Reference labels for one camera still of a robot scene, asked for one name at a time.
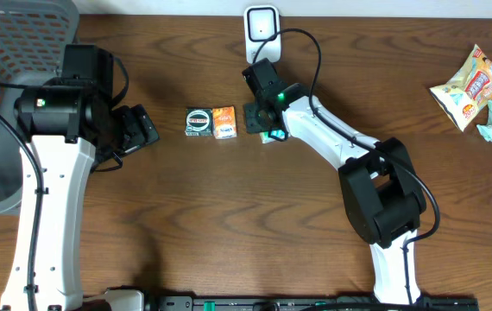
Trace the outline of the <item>yellow blue snack bag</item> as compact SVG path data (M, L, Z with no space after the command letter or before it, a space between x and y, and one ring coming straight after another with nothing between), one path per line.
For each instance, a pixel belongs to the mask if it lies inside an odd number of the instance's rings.
M475 44L461 68L432 97L461 131L492 99L492 60Z

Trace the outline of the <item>orange juice carton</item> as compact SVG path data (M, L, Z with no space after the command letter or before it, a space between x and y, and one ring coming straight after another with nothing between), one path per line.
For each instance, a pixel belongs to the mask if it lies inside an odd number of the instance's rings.
M216 139L228 139L237 136L236 112L233 106L212 110L213 135Z

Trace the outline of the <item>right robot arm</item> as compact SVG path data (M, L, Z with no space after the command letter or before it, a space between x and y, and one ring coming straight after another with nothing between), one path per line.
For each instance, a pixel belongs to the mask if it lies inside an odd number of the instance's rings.
M369 244L375 269L374 296L390 304L413 304L421 296L408 239L416 236L426 209L411 177L405 146L381 142L334 116L301 84L254 86L244 106L249 133L283 130L315 149L338 172L346 216Z

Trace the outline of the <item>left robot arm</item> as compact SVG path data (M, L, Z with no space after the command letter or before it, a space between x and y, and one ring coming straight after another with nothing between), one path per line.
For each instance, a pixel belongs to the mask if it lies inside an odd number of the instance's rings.
M24 134L22 201L0 308L142 310L137 289L85 296L79 243L91 172L159 139L144 107L116 107L93 86L31 86L16 100L16 115Z

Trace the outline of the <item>green tissue pack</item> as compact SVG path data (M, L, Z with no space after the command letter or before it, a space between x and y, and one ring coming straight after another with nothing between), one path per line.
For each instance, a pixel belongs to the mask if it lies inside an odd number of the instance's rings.
M287 133L283 130L271 130L260 134L262 143L283 142L287 139Z

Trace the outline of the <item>round black lidded cup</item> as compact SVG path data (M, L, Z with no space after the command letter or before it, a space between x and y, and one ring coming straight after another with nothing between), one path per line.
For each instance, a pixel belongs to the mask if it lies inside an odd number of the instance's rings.
M205 108L186 109L187 136L211 136L212 135L212 111Z

